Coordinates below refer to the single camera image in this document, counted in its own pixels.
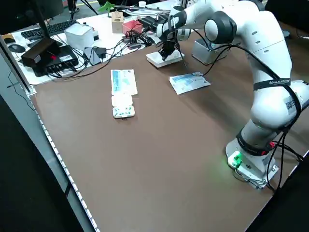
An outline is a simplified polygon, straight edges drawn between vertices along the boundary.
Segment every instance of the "black floor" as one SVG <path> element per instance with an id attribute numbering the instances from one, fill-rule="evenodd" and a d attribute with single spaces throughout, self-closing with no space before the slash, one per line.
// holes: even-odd
<path id="1" fill-rule="evenodd" d="M 81 232 L 65 194 L 0 96 L 0 232 Z"/>

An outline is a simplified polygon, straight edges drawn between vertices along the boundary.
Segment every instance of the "gray box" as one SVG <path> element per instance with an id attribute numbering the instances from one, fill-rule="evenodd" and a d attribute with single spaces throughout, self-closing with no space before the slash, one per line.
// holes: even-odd
<path id="1" fill-rule="evenodd" d="M 208 46 L 211 47 L 211 42 L 205 38 L 206 42 L 208 43 Z M 220 48 L 215 51 L 210 51 L 207 46 L 205 45 L 205 42 L 202 38 L 194 41 L 194 47 L 192 50 L 192 56 L 200 61 L 201 63 L 208 65 L 212 64 L 214 60 L 217 58 L 219 53 L 224 49 Z M 229 49 L 225 50 L 219 57 L 218 60 L 224 58 L 227 56 Z"/>

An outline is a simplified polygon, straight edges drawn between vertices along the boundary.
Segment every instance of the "table surface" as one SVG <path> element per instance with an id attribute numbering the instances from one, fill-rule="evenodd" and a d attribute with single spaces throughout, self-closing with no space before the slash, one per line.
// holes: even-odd
<path id="1" fill-rule="evenodd" d="M 181 49 L 190 71 L 204 72 L 190 56 L 197 38 L 193 33 Z M 40 85 L 31 100 L 101 231 L 244 231 L 272 196 L 235 179 L 226 162 L 226 144 L 250 118 L 246 56 L 232 49 L 207 75 L 210 87 L 177 95 L 169 77 L 188 70 L 182 62 L 156 69 L 146 60 L 155 50 L 114 59 L 85 78 Z M 292 78 L 308 81 L 309 49 L 292 41 L 289 50 Z M 112 116 L 111 69 L 134 69 L 133 118 Z M 309 147 L 308 116 L 304 111 L 286 138 L 300 154 Z M 280 164 L 279 149 L 275 157 Z M 283 180 L 296 164 L 286 152 Z"/>
<path id="2" fill-rule="evenodd" d="M 176 3 L 175 0 L 168 0 L 168 1 L 158 2 L 158 3 L 148 4 L 147 6 L 150 7 L 150 8 L 159 7 L 160 9 L 170 10 L 174 6 L 175 3 Z M 135 12 L 132 13 L 132 15 L 134 15 L 134 16 L 125 18 L 124 22 L 135 20 L 137 18 L 136 15 L 146 16 L 146 15 L 153 15 L 153 14 L 159 14 L 159 13 L 160 12 L 154 12 L 154 11 L 150 11 L 150 10 L 135 11 Z M 96 16 L 92 16 L 92 17 L 82 18 L 82 19 L 78 19 L 77 21 L 81 24 L 86 22 L 87 25 L 93 27 L 95 30 L 98 31 L 100 39 L 95 41 L 92 44 L 92 47 L 93 46 L 105 47 L 107 49 L 113 48 L 122 39 L 122 36 L 124 36 L 124 34 L 122 34 L 122 33 L 114 34 L 112 32 L 112 21 L 111 21 L 111 18 L 108 17 L 108 14 L 100 14 L 100 15 L 96 15 Z M 27 39 L 22 37 L 21 32 L 22 31 L 14 32 L 14 33 L 12 33 L 12 35 L 14 36 L 16 43 L 21 45 L 21 46 L 24 46 L 26 48 L 26 51 L 28 51 L 30 48 L 27 46 L 27 44 L 29 44 L 30 41 L 28 41 Z M 150 36 L 155 41 L 155 43 L 160 41 L 151 32 L 148 32 L 147 35 Z M 59 41 L 59 42 L 62 42 L 61 40 L 63 40 L 65 43 L 67 42 L 67 39 L 66 39 L 66 36 L 65 36 L 64 33 L 58 34 L 58 36 L 52 36 L 52 38 Z M 121 48 L 118 46 L 115 49 L 115 53 L 117 53 L 120 49 Z M 128 48 L 126 48 L 122 51 L 121 55 L 125 55 L 125 54 L 128 54 L 128 53 L 134 52 L 135 50 L 136 49 L 129 50 Z M 12 55 L 16 60 L 20 60 L 23 53 L 12 52 Z M 77 67 L 79 67 L 83 64 L 84 59 L 79 57 L 77 54 L 76 54 L 76 56 L 79 58 L 79 64 L 77 65 Z M 103 59 L 103 61 L 106 61 L 109 58 L 110 58 L 110 55 L 107 55 L 106 58 Z M 18 64 L 19 64 L 21 71 L 24 73 L 26 79 L 28 80 L 28 82 L 31 85 L 40 85 L 40 84 L 43 84 L 45 82 L 49 82 L 53 79 L 56 79 L 55 77 L 47 76 L 47 75 L 37 77 L 34 74 L 32 68 L 25 67 L 19 62 L 18 62 Z"/>

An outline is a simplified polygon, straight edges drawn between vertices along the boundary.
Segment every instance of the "power adapter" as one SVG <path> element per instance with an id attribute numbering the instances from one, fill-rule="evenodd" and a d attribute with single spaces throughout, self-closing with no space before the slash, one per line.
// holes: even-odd
<path id="1" fill-rule="evenodd" d="M 106 58 L 106 47 L 94 47 L 93 50 L 100 59 Z"/>

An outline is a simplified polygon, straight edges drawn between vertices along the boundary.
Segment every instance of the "paper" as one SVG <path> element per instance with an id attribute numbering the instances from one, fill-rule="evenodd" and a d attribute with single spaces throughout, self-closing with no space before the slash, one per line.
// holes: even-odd
<path id="1" fill-rule="evenodd" d="M 137 94 L 134 70 L 111 70 L 112 94 Z"/>
<path id="2" fill-rule="evenodd" d="M 192 74 L 171 76 L 169 82 L 177 95 L 211 85 L 203 76 L 194 76 Z"/>

